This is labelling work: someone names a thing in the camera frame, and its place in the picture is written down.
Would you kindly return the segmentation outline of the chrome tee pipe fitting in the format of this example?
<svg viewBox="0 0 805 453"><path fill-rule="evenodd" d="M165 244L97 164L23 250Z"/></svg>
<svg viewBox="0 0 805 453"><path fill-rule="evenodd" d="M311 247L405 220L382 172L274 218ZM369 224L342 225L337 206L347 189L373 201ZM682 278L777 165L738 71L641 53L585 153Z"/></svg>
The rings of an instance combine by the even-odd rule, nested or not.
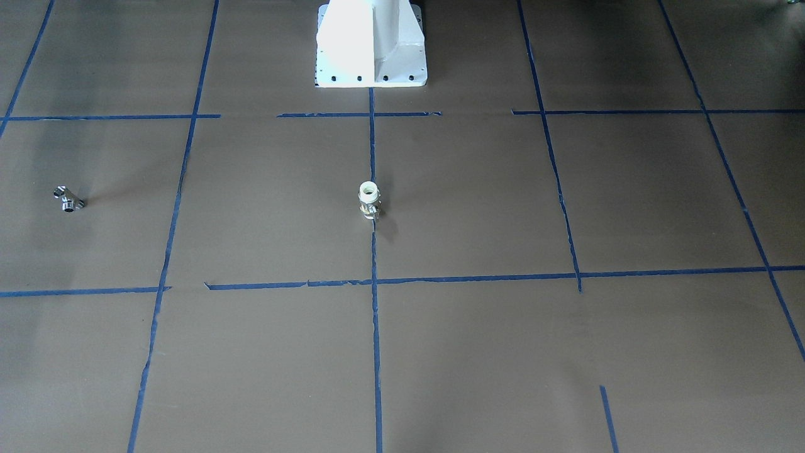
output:
<svg viewBox="0 0 805 453"><path fill-rule="evenodd" d="M57 186L53 189L53 197L61 202L61 210L66 213L72 213L76 210L82 210L86 206L86 202L80 199L66 186Z"/></svg>

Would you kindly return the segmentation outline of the brass white PPR valve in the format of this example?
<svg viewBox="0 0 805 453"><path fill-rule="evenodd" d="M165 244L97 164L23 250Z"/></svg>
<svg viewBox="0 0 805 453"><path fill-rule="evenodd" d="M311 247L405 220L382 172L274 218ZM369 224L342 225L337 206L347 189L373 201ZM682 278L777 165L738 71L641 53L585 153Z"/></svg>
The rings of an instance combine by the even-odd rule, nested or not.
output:
<svg viewBox="0 0 805 453"><path fill-rule="evenodd" d="M358 189L359 209L366 219L376 221L380 216L380 190L373 181L365 181Z"/></svg>

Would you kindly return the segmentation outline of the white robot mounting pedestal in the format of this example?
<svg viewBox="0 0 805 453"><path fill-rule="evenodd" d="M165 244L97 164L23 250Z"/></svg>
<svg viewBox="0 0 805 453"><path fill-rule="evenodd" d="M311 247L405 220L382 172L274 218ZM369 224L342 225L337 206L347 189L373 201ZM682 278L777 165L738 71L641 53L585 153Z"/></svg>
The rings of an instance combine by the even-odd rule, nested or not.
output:
<svg viewBox="0 0 805 453"><path fill-rule="evenodd" d="M329 1L318 8L314 85L421 87L428 81L425 27L410 1Z"/></svg>

